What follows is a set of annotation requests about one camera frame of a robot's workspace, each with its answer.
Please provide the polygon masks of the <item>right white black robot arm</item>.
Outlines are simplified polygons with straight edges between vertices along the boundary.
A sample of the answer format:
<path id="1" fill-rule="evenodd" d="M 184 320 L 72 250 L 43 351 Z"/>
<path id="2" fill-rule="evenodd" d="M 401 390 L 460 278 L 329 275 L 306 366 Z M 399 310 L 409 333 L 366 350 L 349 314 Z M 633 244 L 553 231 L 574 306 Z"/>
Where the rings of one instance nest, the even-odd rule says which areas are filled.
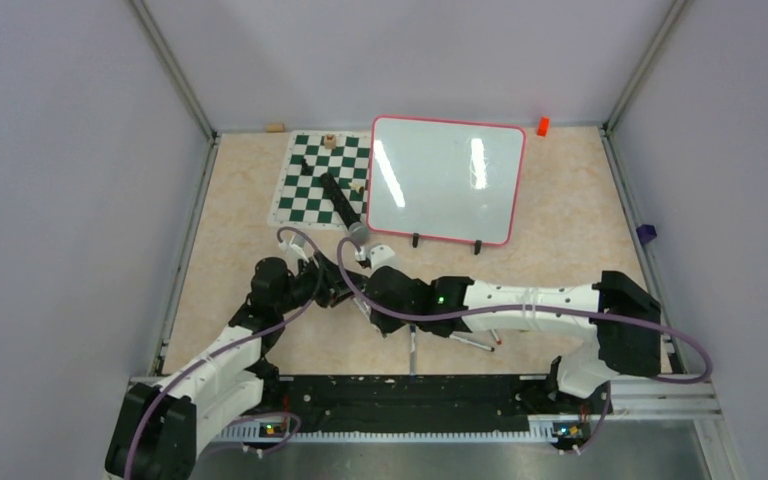
<path id="1" fill-rule="evenodd" d="M 580 346 L 553 361 L 549 404 L 572 412 L 598 387 L 619 375 L 661 372 L 661 306 L 619 271 L 572 287 L 513 287 L 443 276 L 429 283 L 382 267 L 363 291 L 370 321 L 384 335 L 404 325 L 441 337 L 512 330 L 578 338 Z"/>

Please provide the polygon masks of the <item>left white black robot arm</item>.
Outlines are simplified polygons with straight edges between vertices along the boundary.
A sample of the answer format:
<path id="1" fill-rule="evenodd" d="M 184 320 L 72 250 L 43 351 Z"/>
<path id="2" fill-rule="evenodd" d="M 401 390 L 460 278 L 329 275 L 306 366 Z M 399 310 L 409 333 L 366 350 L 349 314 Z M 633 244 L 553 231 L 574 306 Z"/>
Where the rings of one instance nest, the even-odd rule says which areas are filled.
<path id="1" fill-rule="evenodd" d="M 250 292 L 217 339 L 177 372 L 125 394 L 104 469 L 118 479 L 186 479 L 198 456 L 226 426 L 279 404 L 277 369 L 265 359 L 285 318 L 306 308 L 334 307 L 363 289 L 367 276 L 321 253 L 292 272 L 281 258 L 259 261 Z"/>

